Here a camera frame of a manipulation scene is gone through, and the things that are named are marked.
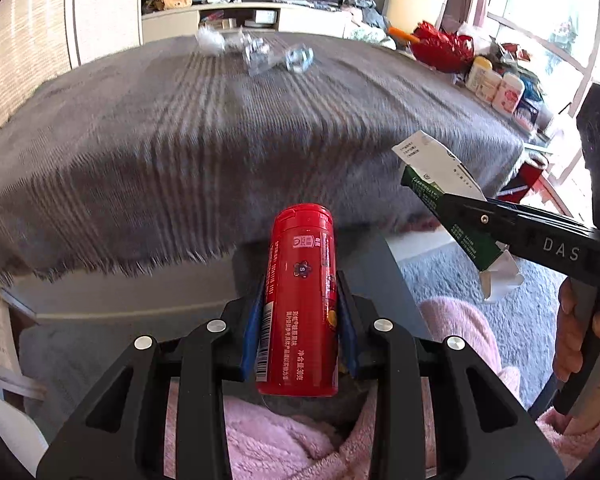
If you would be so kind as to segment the person right hand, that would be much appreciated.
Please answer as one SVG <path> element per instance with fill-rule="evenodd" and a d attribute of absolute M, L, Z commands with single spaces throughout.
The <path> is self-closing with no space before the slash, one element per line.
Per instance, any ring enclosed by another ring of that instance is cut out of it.
<path fill-rule="evenodd" d="M 583 365 L 581 352 L 585 327 L 576 318 L 578 300 L 569 278 L 559 289 L 559 310 L 553 361 L 554 374 L 561 382 L 566 382 L 571 374 L 580 372 Z M 593 330 L 600 337 L 600 312 L 593 318 Z"/>

